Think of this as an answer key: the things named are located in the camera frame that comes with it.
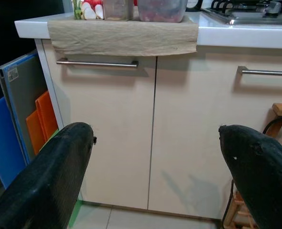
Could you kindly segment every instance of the floor tile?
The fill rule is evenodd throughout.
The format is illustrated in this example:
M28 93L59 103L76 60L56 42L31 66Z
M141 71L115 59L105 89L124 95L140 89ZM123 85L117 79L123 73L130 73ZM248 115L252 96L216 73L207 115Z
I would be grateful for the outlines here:
M107 229L219 229L219 225L190 218L113 209Z
M72 229L106 229L110 213L111 208L83 204Z

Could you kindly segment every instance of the cabinet door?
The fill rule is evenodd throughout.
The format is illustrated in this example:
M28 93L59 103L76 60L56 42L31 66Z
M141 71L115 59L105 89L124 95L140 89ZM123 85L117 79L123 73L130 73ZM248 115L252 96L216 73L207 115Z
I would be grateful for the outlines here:
M86 122L95 145L81 188L85 201L147 208L156 58L137 69L57 65L43 41L64 125ZM131 57L71 56L73 60L130 63Z
M231 175L219 126L262 131L282 103L282 76L237 68L282 71L282 51L199 47L157 64L149 209L221 219Z

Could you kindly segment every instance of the cabinet handle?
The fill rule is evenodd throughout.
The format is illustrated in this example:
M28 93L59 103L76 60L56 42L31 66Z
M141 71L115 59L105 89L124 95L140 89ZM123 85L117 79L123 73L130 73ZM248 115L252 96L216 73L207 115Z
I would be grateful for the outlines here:
M139 62L132 61L131 63L99 63L99 62L68 61L67 58L60 58L59 60L56 61L56 64L96 66L96 67L138 68Z
M237 73L243 74L254 74L254 75L279 75L282 76L280 71L262 71L262 70L249 70L246 66L238 66Z

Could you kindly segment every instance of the blue cutting board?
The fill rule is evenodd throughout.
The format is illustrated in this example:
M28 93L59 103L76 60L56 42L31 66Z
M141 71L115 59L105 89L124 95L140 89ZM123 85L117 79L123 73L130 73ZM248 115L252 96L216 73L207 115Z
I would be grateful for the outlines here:
M0 99L0 180L7 188L25 168L23 154L6 101Z

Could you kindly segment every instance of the white countertop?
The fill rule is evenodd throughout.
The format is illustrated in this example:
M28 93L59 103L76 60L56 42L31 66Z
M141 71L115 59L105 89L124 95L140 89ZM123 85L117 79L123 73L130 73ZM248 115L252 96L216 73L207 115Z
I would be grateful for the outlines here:
M71 15L20 20L15 25L22 38L50 39L47 22ZM282 49L282 25L227 25L203 12L187 12L186 15L199 24L197 45Z

